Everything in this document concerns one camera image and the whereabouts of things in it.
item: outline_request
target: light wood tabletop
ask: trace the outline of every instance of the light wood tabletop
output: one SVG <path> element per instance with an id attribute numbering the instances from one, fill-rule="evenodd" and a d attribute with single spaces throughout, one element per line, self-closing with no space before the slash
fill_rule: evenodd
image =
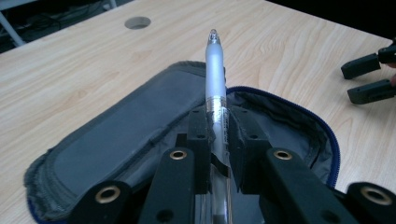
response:
<path id="1" fill-rule="evenodd" d="M 125 27 L 140 16 L 151 24 Z M 0 54 L 0 222 L 33 222 L 22 180 L 37 157 L 168 65 L 204 62 L 212 28 L 227 87 L 269 91 L 332 127 L 341 149 L 337 189 L 369 181 L 396 192 L 395 100 L 353 105 L 347 97 L 396 72 L 383 66 L 344 80 L 340 70 L 390 40 L 261 0 L 133 1 Z"/>

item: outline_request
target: gray pencil case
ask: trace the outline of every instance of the gray pencil case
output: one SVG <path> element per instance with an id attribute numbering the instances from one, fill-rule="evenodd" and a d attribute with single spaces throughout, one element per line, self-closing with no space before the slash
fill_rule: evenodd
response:
<path id="1" fill-rule="evenodd" d="M 314 113 L 271 93 L 249 87 L 227 90 L 227 104 L 252 112 L 273 147 L 296 152 L 330 187 L 338 176 L 340 153 L 331 128 Z M 39 223 L 65 223 L 92 186 L 119 180 L 131 187 L 152 177 L 162 154 L 186 133 L 188 114 L 205 103 L 205 64 L 170 65 L 107 111 L 36 159 L 24 184 L 32 216 Z M 236 197 L 239 217 L 256 209 L 257 198 Z"/>

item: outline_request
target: open pouch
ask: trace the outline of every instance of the open pouch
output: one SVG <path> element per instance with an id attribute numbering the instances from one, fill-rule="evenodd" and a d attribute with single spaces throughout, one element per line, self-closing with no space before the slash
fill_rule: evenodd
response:
<path id="1" fill-rule="evenodd" d="M 205 64 L 175 63 L 70 133 L 35 160 L 25 174 L 35 220 L 65 223 L 84 193 L 105 180 L 119 180 L 131 187 L 146 181 L 154 175 L 165 150 L 175 146 L 177 135 L 187 132 L 189 112 L 204 103 Z M 251 111 L 273 147 L 296 152 L 322 183 L 335 186 L 339 148 L 321 118 L 249 87 L 228 89 L 227 105 Z M 236 190 L 233 194 L 234 223 L 261 223 L 258 196 Z"/>

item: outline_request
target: white pen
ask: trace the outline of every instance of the white pen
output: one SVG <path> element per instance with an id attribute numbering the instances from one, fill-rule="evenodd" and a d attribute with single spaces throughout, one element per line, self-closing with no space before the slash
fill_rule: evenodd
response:
<path id="1" fill-rule="evenodd" d="M 206 53 L 206 112 L 213 122 L 215 139 L 209 144 L 211 152 L 219 161 L 229 167 L 228 159 L 228 110 L 223 67 L 223 50 L 216 30 L 211 30 Z M 211 166 L 212 223 L 231 223 L 230 178 L 212 164 Z"/>

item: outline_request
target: blue zipper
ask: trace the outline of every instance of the blue zipper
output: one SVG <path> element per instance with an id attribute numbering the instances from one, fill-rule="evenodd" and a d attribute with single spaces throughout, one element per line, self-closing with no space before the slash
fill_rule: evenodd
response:
<path id="1" fill-rule="evenodd" d="M 323 119 L 321 119 L 318 115 L 316 115 L 312 111 L 310 111 L 300 105 L 297 105 L 289 100 L 286 100 L 282 97 L 279 97 L 279 96 L 274 95 L 270 92 L 267 92 L 267 91 L 262 91 L 262 90 L 247 87 L 247 86 L 235 86 L 235 87 L 231 87 L 231 88 L 227 89 L 227 94 L 230 94 L 235 91 L 250 92 L 253 94 L 271 98 L 273 100 L 276 100 L 276 101 L 279 101 L 286 105 L 289 105 L 291 107 L 294 107 L 295 109 L 300 110 L 301 112 L 303 112 L 303 113 L 307 114 L 308 116 L 312 117 L 313 119 L 315 119 L 318 122 L 318 124 L 320 125 L 320 127 L 322 127 L 323 130 L 326 132 L 326 134 L 330 137 L 330 144 L 332 147 L 332 168 L 330 170 L 330 174 L 329 174 L 326 184 L 332 188 L 335 188 L 335 184 L 337 183 L 337 178 L 338 178 L 338 174 L 340 172 L 340 164 L 341 164 L 340 147 L 338 145 L 338 141 L 337 141 L 337 138 L 336 138 L 334 132 L 332 131 L 330 126 Z"/>

